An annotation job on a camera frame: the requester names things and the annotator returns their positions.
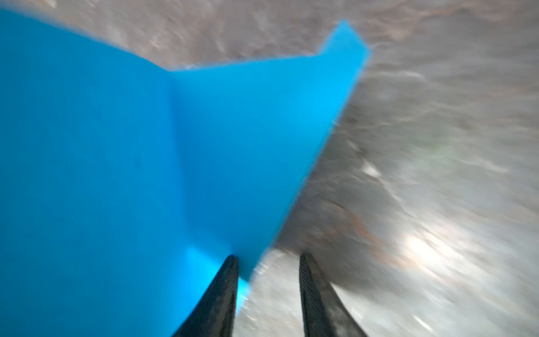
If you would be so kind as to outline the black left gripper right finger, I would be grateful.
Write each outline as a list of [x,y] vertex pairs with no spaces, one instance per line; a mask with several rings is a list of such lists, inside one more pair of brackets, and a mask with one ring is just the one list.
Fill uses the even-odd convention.
[[300,256],[299,284],[304,335],[367,337],[310,252]]

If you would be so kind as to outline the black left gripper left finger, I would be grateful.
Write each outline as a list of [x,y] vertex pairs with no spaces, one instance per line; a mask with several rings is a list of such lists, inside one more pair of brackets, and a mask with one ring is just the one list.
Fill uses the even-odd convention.
[[231,337],[236,317],[239,259],[228,256],[173,337]]

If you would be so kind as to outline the blue square paper sheet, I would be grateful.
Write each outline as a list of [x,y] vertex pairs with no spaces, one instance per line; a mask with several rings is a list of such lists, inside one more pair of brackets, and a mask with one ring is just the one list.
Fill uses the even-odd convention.
[[233,255],[238,299],[369,56],[166,70],[1,9],[1,335],[173,336]]

